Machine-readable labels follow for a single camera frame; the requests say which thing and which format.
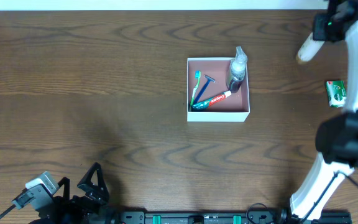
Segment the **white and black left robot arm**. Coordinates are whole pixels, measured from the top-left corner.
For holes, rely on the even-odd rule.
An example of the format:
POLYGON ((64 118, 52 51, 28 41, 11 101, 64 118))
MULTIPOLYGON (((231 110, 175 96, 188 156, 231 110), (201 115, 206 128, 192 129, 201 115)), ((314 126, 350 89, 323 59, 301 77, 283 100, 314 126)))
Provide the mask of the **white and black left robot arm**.
POLYGON ((55 181, 47 173, 41 183, 30 188, 30 204, 39 213, 38 223, 118 224, 119 212, 111 208, 101 165, 95 162, 77 184, 85 194, 70 195, 70 179, 55 181))

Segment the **blue disposable razor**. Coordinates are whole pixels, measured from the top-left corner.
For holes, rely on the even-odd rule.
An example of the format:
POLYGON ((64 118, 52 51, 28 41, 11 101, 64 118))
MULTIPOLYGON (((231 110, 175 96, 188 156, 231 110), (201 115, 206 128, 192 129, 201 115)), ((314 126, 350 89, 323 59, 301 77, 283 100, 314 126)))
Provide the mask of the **blue disposable razor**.
POLYGON ((216 80, 208 75, 204 75, 205 79, 206 79, 206 83, 204 84, 204 86, 202 87, 202 89, 200 90, 200 92, 197 94, 197 96, 195 97, 195 99, 193 100, 193 103, 197 103, 199 101, 199 99, 201 98, 201 96, 203 95, 204 91, 207 89, 208 85, 210 82, 215 83, 216 80))

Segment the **red Colgate toothpaste tube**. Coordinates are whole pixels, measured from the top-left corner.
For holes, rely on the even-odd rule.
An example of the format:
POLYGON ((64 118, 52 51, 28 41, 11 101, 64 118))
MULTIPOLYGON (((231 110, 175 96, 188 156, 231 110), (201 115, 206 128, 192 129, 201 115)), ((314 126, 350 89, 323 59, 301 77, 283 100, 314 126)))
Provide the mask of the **red Colgate toothpaste tube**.
POLYGON ((232 95, 232 92, 229 90, 229 91, 225 91, 225 92, 222 92, 221 94, 218 94, 212 98, 209 98, 207 100, 204 100, 204 101, 200 101, 196 104, 193 104, 191 106, 191 109, 193 111, 203 111, 207 108, 209 108, 210 106, 222 101, 222 100, 225 100, 226 98, 230 97, 232 95))

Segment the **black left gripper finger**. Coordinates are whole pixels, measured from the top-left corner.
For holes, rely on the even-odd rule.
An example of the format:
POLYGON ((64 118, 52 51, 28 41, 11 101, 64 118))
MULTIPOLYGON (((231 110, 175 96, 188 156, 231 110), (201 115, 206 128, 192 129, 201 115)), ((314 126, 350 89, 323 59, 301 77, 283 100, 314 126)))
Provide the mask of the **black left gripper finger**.
POLYGON ((59 182, 58 186, 63 188, 63 199, 69 200, 70 199, 70 179, 67 177, 63 177, 59 182))
POLYGON ((77 184, 91 199, 109 199, 109 192, 104 181, 101 165, 95 162, 77 184))

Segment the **clear foam pump bottle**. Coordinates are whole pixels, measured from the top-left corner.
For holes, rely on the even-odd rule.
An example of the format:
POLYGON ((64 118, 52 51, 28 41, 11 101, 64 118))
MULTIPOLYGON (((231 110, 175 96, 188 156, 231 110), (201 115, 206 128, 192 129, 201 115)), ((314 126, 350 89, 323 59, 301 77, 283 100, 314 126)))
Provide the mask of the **clear foam pump bottle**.
POLYGON ((226 86, 231 93, 239 91, 247 74, 247 55, 241 46, 236 47, 236 56, 231 60, 226 75, 226 86))

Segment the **white lotion tube with leaves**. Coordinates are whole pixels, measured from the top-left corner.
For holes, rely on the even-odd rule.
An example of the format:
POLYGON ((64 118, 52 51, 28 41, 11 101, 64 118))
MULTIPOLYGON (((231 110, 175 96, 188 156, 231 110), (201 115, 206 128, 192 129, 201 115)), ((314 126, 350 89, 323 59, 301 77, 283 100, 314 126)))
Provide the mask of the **white lotion tube with leaves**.
POLYGON ((313 59, 317 54, 320 48, 324 45, 324 41, 314 40, 313 32, 307 37, 303 45, 300 47, 297 55, 296 61, 299 64, 305 64, 313 59))

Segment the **green white toothbrush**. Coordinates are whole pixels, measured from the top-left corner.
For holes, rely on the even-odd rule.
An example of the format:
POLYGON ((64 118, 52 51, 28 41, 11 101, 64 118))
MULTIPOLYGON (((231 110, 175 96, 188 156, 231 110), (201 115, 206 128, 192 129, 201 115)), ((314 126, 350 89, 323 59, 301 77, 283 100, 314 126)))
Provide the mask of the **green white toothbrush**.
POLYGON ((194 86, 194 88, 192 90, 190 106, 192 106, 193 103, 194 103, 196 91, 197 91, 197 89, 199 87, 199 84, 200 84, 200 80, 201 80, 201 71, 200 70, 197 70, 195 72, 195 79, 196 79, 196 84, 195 84, 195 86, 194 86))

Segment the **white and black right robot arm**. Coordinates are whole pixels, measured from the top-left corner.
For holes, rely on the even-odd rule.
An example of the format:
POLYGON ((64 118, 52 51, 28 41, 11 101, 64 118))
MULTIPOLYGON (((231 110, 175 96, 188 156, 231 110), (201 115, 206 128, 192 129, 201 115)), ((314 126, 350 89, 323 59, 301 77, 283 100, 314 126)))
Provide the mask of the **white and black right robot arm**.
POLYGON ((276 223, 350 223, 347 212, 325 212, 325 204, 358 167, 358 0, 328 0, 314 17, 313 30, 296 59, 310 61, 326 42, 345 41, 348 53, 347 99, 342 114, 323 122, 316 133, 317 156, 301 187, 276 223))

